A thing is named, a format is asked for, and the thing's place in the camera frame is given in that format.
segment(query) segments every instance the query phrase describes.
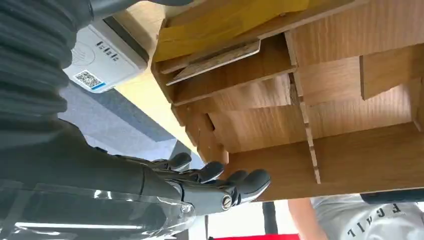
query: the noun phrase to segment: wooden shelf unit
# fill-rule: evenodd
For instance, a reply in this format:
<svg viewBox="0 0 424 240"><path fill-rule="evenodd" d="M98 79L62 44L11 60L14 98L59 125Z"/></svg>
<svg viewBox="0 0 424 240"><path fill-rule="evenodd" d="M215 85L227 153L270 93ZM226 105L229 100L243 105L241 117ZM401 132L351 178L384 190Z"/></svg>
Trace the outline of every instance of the wooden shelf unit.
<svg viewBox="0 0 424 240"><path fill-rule="evenodd" d="M269 171L263 201L424 187L424 1L324 2L153 75L205 162ZM254 38L259 53L166 86Z"/></svg>

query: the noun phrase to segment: person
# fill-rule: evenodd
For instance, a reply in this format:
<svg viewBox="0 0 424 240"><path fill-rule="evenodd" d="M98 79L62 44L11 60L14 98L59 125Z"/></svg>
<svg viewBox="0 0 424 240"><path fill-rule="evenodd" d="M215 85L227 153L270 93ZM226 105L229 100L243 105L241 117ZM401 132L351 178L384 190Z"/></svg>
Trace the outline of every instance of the person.
<svg viewBox="0 0 424 240"><path fill-rule="evenodd" d="M298 198L288 208L302 240L422 240L416 202L368 204L359 194Z"/></svg>

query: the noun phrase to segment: gray floor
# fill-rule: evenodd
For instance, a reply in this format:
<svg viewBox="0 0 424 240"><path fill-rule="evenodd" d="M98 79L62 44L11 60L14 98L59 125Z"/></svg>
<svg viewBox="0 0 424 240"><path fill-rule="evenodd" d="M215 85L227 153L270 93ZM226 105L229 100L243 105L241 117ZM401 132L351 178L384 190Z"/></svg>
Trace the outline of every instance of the gray floor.
<svg viewBox="0 0 424 240"><path fill-rule="evenodd" d="M61 95L68 101L68 109L59 117L77 125L93 147L148 160L187 152L193 158L191 168L204 165L198 155L114 89L94 94L71 83Z"/></svg>

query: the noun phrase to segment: transparent plastic cover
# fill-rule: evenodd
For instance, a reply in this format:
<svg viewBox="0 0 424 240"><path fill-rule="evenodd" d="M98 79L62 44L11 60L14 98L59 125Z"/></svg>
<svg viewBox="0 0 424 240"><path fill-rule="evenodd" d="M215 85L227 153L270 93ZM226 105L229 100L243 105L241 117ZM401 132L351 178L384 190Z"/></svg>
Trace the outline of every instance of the transparent plastic cover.
<svg viewBox="0 0 424 240"><path fill-rule="evenodd" d="M2 240L140 240L181 232L195 217L174 199L0 180Z"/></svg>

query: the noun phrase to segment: red object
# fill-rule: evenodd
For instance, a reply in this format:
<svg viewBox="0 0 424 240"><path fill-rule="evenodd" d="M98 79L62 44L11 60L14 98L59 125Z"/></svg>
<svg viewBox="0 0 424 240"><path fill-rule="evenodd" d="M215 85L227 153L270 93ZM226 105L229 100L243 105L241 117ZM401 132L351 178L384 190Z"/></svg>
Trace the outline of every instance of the red object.
<svg viewBox="0 0 424 240"><path fill-rule="evenodd" d="M300 240L297 234L263 235L263 236L238 236L215 238L215 240Z"/></svg>

